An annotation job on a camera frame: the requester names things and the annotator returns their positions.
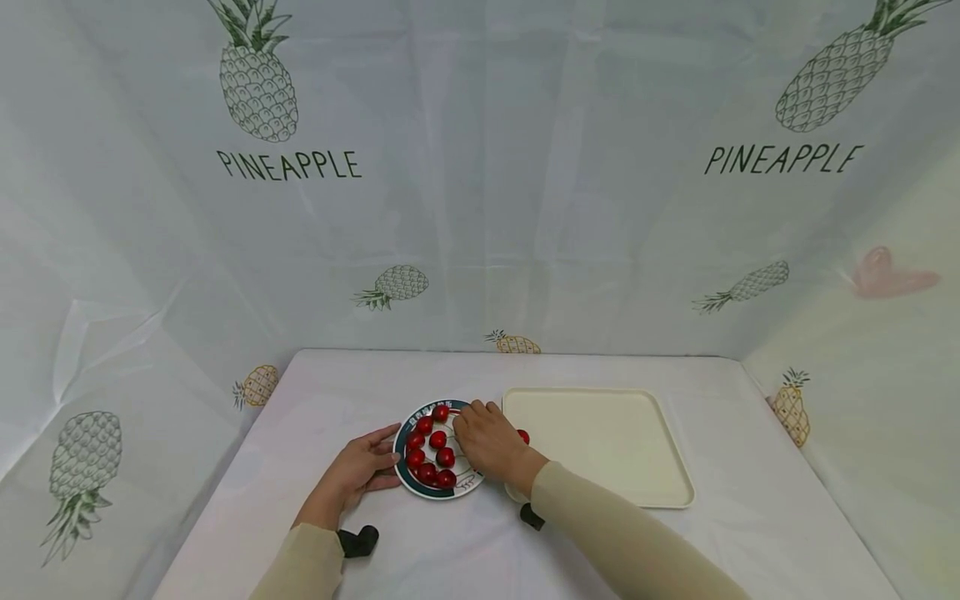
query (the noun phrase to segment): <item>white table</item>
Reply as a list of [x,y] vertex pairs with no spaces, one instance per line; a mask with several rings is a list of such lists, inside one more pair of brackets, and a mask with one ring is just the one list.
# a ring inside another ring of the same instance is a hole
[[[651,392],[697,489],[691,508],[655,514],[756,600],[898,599],[736,362],[347,350],[297,354],[155,598],[247,598],[345,442],[428,400],[517,386]],[[370,494],[344,526],[367,523],[380,542],[347,561],[342,600],[614,597],[549,524],[522,523],[499,485],[452,502]]]

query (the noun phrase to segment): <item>beige sleeve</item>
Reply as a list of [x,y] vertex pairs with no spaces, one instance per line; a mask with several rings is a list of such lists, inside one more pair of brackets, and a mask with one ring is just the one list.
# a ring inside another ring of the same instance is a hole
[[337,534],[301,523],[287,534],[250,600],[328,600],[340,585],[343,562]]
[[532,496],[534,512],[569,536],[621,598],[749,600],[672,529],[559,463],[540,471]]

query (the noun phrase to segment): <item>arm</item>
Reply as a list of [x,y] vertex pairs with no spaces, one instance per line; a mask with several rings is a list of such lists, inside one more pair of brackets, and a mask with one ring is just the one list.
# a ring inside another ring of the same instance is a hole
[[343,512],[356,507],[366,492],[400,485],[382,474],[399,460],[389,438],[399,423],[351,441],[327,468],[303,503],[274,562],[250,600],[328,600],[340,586],[344,550],[336,531]]
[[532,487],[534,511],[569,536],[621,598],[748,600],[669,527],[559,463],[541,468]]
[[453,422],[470,464],[532,499],[610,587],[629,600],[749,600],[671,529],[613,492],[523,443],[493,402],[474,400]]
[[250,600],[325,600],[340,585],[337,534],[303,523],[290,530]]

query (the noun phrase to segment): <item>beige tray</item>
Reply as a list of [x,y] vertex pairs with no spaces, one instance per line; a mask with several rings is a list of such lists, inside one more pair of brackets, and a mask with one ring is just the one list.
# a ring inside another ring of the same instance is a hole
[[[644,508],[683,509],[696,492],[657,400],[642,390],[513,388],[503,412],[530,445]],[[526,498],[509,489],[510,497]]]

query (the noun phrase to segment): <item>pineapple illustration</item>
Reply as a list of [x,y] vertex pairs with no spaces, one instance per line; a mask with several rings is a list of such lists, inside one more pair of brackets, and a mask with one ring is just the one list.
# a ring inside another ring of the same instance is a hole
[[233,8],[226,0],[206,1],[230,35],[220,57],[220,87],[233,121],[264,141],[290,139],[297,130],[297,95],[290,73],[274,54],[287,38],[276,30],[290,15],[274,15],[276,0],[231,0]]
[[243,410],[244,404],[263,406],[274,393],[280,375],[273,365],[261,365],[250,372],[243,383],[233,384],[233,407]]
[[707,296],[703,300],[695,300],[694,309],[700,311],[701,315],[715,313],[731,300],[742,302],[755,298],[770,288],[784,283],[789,277],[790,265],[785,260],[778,260],[747,274],[726,292]]
[[409,300],[416,298],[426,290],[430,282],[426,275],[410,265],[396,265],[383,272],[376,279],[372,290],[364,290],[353,297],[357,306],[368,306],[370,310],[390,308],[390,300]]
[[876,0],[874,17],[828,44],[797,73],[777,101],[777,120],[812,132],[853,102],[890,58],[894,39],[923,25],[917,17],[951,0]]
[[488,342],[496,342],[496,349],[504,354],[540,354],[540,347],[522,335],[504,335],[503,329],[496,329],[486,337]]
[[60,507],[47,523],[52,529],[40,544],[51,544],[42,566],[58,552],[65,561],[77,540],[93,537],[90,525],[100,521],[97,509],[111,504],[100,490],[116,477],[122,452],[120,419],[113,413],[82,413],[63,426],[50,467],[50,493]]
[[804,447],[807,436],[810,435],[810,419],[804,410],[804,393],[801,388],[810,380],[806,371],[788,370],[783,375],[783,385],[774,398],[767,398],[767,403],[774,410],[777,419],[783,423],[783,428],[790,434],[790,439],[797,448]]

